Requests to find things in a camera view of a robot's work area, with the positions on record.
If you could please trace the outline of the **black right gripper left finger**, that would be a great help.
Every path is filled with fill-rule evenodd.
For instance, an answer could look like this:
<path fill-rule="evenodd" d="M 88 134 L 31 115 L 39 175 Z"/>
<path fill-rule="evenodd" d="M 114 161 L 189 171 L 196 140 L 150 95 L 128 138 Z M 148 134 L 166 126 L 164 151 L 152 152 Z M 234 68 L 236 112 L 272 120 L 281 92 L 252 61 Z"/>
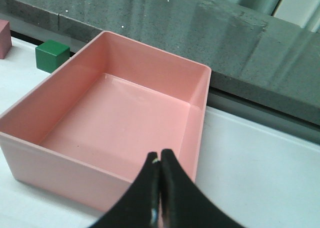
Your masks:
<path fill-rule="evenodd" d="M 160 161 L 156 152 L 146 160 L 128 190 L 92 228 L 157 228 L 160 204 Z"/>

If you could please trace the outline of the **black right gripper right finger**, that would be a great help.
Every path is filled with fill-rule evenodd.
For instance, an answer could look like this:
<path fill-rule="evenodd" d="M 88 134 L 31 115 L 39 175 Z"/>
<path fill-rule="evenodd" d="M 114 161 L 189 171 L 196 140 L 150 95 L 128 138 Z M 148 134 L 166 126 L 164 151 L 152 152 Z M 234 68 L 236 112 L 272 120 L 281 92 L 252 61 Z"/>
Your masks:
<path fill-rule="evenodd" d="M 171 149 L 161 151 L 160 192 L 166 228 L 242 228 L 189 178 Z"/>

